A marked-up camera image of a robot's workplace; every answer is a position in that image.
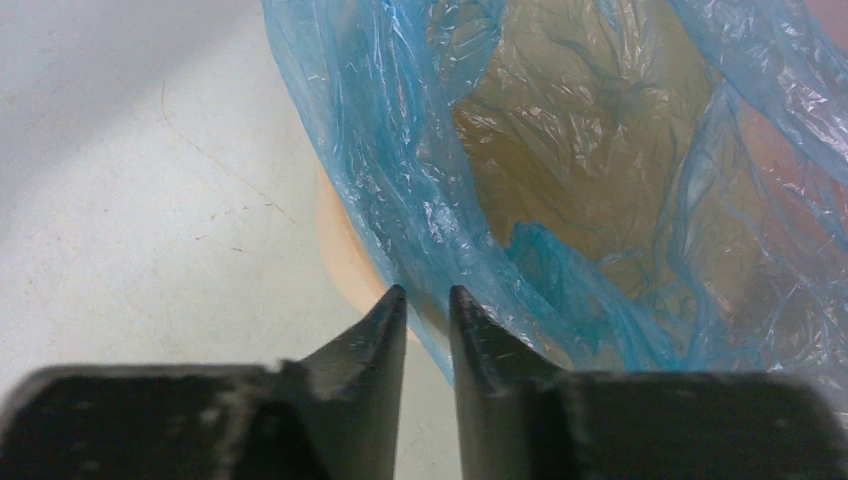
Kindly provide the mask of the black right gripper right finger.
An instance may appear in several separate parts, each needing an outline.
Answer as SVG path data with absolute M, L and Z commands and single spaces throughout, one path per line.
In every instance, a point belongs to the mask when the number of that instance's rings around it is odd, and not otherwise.
M 450 291 L 466 479 L 843 479 L 847 436 L 786 375 L 564 370 Z

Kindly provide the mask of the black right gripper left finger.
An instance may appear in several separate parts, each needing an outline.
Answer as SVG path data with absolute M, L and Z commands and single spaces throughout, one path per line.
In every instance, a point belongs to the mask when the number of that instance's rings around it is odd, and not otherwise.
M 407 302 L 300 360 L 59 365 L 1 407 L 5 479 L 390 479 Z

